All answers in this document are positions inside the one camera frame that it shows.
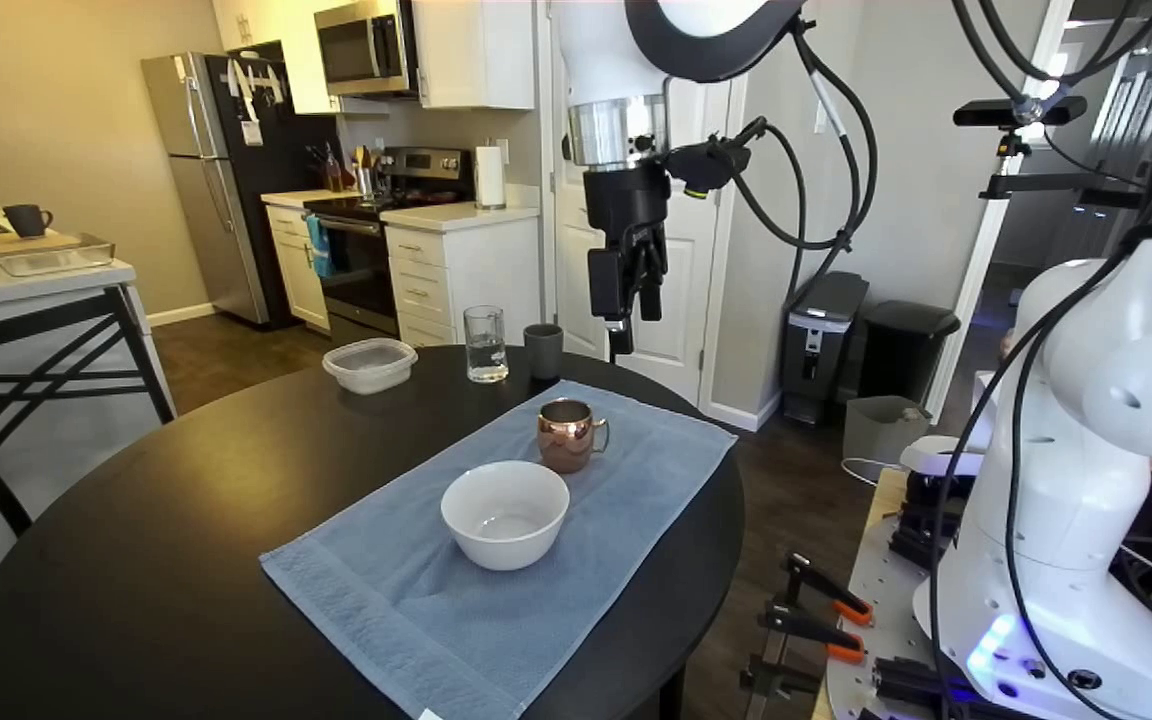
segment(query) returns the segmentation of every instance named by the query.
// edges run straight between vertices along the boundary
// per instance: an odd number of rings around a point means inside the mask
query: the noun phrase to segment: stove
[[[372,169],[377,195],[308,198],[331,339],[399,337],[379,211],[471,198],[471,151],[388,147]]]

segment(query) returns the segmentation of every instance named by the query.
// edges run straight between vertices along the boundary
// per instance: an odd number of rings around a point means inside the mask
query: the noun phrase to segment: kitchen cabinet
[[[465,342],[470,302],[501,302],[509,342],[542,324],[536,211],[383,211],[383,240],[404,342]]]
[[[249,45],[285,45],[293,106],[301,117],[327,117],[339,111],[339,100],[327,90],[326,58],[319,58],[319,30],[311,10],[336,9],[339,0],[212,0],[221,45],[249,47]]]
[[[413,0],[426,106],[536,106],[536,0]]]
[[[311,268],[315,247],[308,240],[303,207],[265,205],[265,216],[267,216],[267,232],[274,232],[274,247],[280,261],[293,316],[301,316],[315,331],[327,331],[327,301]]]

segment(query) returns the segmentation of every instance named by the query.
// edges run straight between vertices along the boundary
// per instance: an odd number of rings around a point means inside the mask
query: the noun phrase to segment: white bowl
[[[569,479],[544,465],[501,458],[455,475],[440,498],[465,554],[490,571],[536,563],[565,527]]]
[[[339,388],[372,395],[413,374],[418,346],[391,337],[372,337],[356,342],[339,342],[326,354],[326,373],[336,374]]]

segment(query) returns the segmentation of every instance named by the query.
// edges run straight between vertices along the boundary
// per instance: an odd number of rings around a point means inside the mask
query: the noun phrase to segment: microwave
[[[331,97],[408,97],[418,41],[408,0],[352,0],[311,10]]]

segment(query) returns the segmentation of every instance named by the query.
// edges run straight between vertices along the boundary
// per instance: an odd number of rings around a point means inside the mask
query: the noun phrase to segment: refrigerator
[[[212,308],[290,324],[260,192],[326,189],[336,121],[293,111],[280,45],[141,69]]]

